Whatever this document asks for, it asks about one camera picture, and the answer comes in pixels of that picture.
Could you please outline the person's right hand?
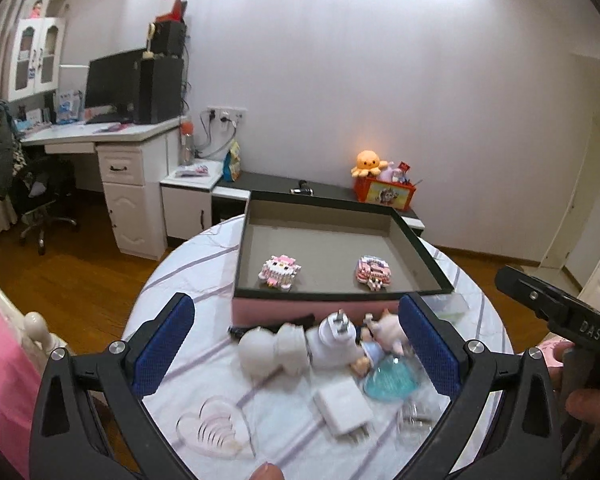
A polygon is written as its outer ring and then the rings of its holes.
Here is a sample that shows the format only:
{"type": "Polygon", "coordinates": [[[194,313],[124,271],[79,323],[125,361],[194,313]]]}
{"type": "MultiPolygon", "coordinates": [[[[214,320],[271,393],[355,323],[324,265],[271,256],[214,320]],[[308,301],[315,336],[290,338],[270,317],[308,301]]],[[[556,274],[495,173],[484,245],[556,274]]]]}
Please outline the person's right hand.
{"type": "MultiPolygon", "coordinates": [[[[554,391],[562,390],[562,355],[573,343],[559,336],[546,337],[539,345],[550,373],[554,391]]],[[[580,422],[600,427],[600,389],[578,389],[568,396],[567,412],[580,422]]]]}

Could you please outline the person's left hand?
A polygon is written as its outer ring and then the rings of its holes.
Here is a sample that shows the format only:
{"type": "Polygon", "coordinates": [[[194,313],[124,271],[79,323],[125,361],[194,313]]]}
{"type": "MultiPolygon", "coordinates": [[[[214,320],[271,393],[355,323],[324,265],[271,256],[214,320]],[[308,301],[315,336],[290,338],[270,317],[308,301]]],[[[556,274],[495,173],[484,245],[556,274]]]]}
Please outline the person's left hand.
{"type": "Polygon", "coordinates": [[[283,471],[272,463],[263,463],[249,477],[249,480],[285,480],[283,471]]]}

